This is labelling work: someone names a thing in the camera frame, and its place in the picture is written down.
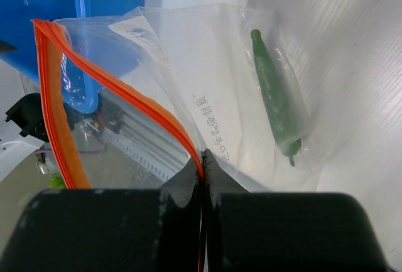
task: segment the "white corrugated plastic board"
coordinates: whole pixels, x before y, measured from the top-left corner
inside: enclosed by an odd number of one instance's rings
[[[146,0],[270,7],[325,150],[319,191],[367,210],[391,265],[402,269],[402,2],[400,0]]]

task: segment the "chinese characters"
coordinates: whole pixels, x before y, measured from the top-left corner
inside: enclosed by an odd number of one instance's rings
[[[200,112],[205,117],[205,122],[208,126],[210,126],[210,134],[215,138],[215,145],[219,146],[220,154],[222,155],[225,161],[230,161],[229,153],[226,150],[225,141],[222,138],[222,134],[220,133],[218,122],[215,118],[215,114],[212,111],[211,106],[208,104],[208,99],[205,98],[205,95],[202,97],[196,97],[193,95],[195,99],[195,104],[198,108],[200,108]]]

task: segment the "blue plastic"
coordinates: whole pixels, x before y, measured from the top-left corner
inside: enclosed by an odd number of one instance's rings
[[[122,15],[143,5],[144,0],[1,0],[0,40],[17,48],[1,58],[38,82],[31,19]],[[102,87],[77,67],[69,68],[67,77],[70,88],[63,91],[66,103],[82,113],[96,110],[97,93]]]

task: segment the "transparent plastic bag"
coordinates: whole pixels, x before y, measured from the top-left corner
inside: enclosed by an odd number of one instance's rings
[[[132,106],[145,110],[167,134],[184,143],[194,160],[200,162],[200,151],[211,149],[232,177],[241,184],[249,180],[243,184],[249,190],[316,188],[320,153],[308,135],[307,114],[293,70],[281,47],[268,38],[277,29],[271,11],[225,4],[138,8],[124,16],[61,19],[57,24],[61,27],[52,26],[62,28],[66,40],[61,51],[96,79],[99,87],[106,86],[108,93],[128,102],[117,105],[123,115],[132,114]],[[253,29],[263,33],[298,122],[298,131],[286,141],[302,140],[295,167],[276,148],[254,67]],[[47,37],[56,40],[53,34]],[[72,67],[62,65],[64,83],[71,81]],[[147,107],[136,102],[139,96],[157,106],[146,112]],[[164,116],[171,114],[177,123],[161,122],[160,111]],[[160,156],[148,152],[154,158]]]
[[[46,129],[68,188],[158,187],[190,155],[203,177],[200,152],[172,113],[73,52],[63,27],[35,26]],[[92,114],[63,105],[60,77],[77,67],[104,86]]]

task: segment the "green vegetable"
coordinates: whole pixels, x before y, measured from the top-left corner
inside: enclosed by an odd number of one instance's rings
[[[50,176],[50,188],[59,188],[59,189],[66,189],[67,186],[65,185],[63,178],[56,175],[55,173],[52,173]]]
[[[282,154],[289,157],[290,165],[294,166],[293,156],[299,152],[302,142],[300,138],[291,141],[292,138],[297,137],[298,126],[296,114],[291,109],[286,84],[275,68],[261,38],[261,32],[257,29],[252,30],[251,39],[253,40],[254,64],[272,134]]]

